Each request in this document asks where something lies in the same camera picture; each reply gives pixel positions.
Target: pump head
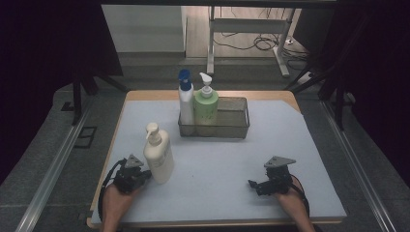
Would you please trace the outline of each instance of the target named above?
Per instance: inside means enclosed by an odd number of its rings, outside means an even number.
[[[204,98],[211,98],[212,97],[212,88],[209,86],[212,82],[212,77],[201,72],[200,75],[202,76],[202,81],[204,82],[204,87],[201,89],[202,97]]]
[[[158,134],[158,131],[160,131],[160,127],[158,127],[158,124],[156,123],[149,123],[147,125],[147,136],[146,139],[148,139],[148,141],[151,144],[159,144],[161,143],[161,136]]]

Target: aluminum rail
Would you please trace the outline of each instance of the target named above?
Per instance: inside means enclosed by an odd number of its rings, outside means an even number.
[[[380,228],[384,232],[394,232],[395,226],[393,225],[390,219],[389,212],[387,211],[378,193],[376,192],[373,185],[371,184],[346,134],[344,133],[344,131],[340,130],[339,127],[337,126],[333,118],[334,112],[332,110],[332,107],[330,106],[330,103],[327,101],[326,102],[322,101],[321,105],[325,109],[328,121],[331,124],[332,129],[337,136],[337,140],[340,143],[343,149],[343,152],[347,157],[347,160],[352,168],[352,171],[356,176],[356,179],[367,199],[367,202],[371,210],[373,211],[380,225]]]
[[[81,132],[82,126],[87,119],[90,108],[94,102],[93,97],[86,99],[83,114],[75,126],[70,128],[69,134],[64,139],[57,155],[49,166],[47,172],[45,173],[39,188],[36,191],[33,199],[30,202],[23,218],[20,221],[16,231],[33,231],[34,226],[36,226],[40,215],[44,209],[45,203],[48,200],[49,195],[54,189],[55,183],[57,182],[64,165],[66,164],[67,158],[73,148],[75,140],[77,139],[79,133]]]

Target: bottle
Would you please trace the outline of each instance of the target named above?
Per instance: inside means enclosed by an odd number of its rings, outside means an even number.
[[[147,125],[147,142],[144,147],[144,157],[158,184],[166,183],[174,169],[171,143],[168,132],[160,130],[158,124]]]
[[[178,79],[180,86],[178,90],[180,100],[180,126],[182,135],[191,135],[194,132],[194,119],[193,119],[193,85],[190,81],[190,71],[181,70],[179,72]]]
[[[204,87],[201,90],[196,91],[193,101],[194,110],[194,122],[199,127],[196,131],[201,136],[212,136],[216,132],[217,116],[218,116],[218,99],[219,95],[217,91],[213,90],[210,86],[212,77],[200,73],[204,82]]]

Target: green soap bottle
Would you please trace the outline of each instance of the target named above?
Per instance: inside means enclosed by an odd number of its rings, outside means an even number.
[[[210,86],[212,77],[202,72],[200,75],[205,86],[195,93],[193,101],[194,121],[199,135],[212,136],[216,132],[216,127],[212,126],[217,124],[219,95]]]

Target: gray floor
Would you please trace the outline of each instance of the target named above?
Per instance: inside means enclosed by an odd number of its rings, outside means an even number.
[[[192,73],[206,70],[204,59],[145,59],[140,66],[125,65],[125,77],[115,77],[132,89],[176,89],[176,76],[182,68]],[[266,60],[217,59],[213,82],[217,90],[279,90],[297,73],[282,78],[278,67]],[[125,94],[97,79],[100,87],[92,100],[90,114],[84,127],[95,127],[96,134],[88,149],[73,148],[58,181],[49,196],[35,231],[95,231],[86,225],[86,218],[96,191],[103,163],[109,148]],[[331,126],[325,110],[331,102],[316,97],[320,86],[313,86],[297,95],[297,101],[308,129],[333,181],[347,218],[340,224],[322,224],[324,231],[384,231],[379,225],[374,208],[363,191],[346,156],[337,133]],[[62,141],[71,129],[73,113],[61,111],[65,102],[73,100],[72,87],[66,86],[55,93],[54,105],[42,128],[27,149],[14,171],[0,187],[0,230],[15,231],[22,219],[45,172],[49,168]],[[357,123],[350,107],[344,107],[344,134],[363,166],[371,185],[390,215],[395,231],[410,231],[410,190],[399,178],[386,157]],[[77,145],[87,143],[77,139]],[[254,226],[246,228],[196,228],[196,231],[278,231],[277,227]]]

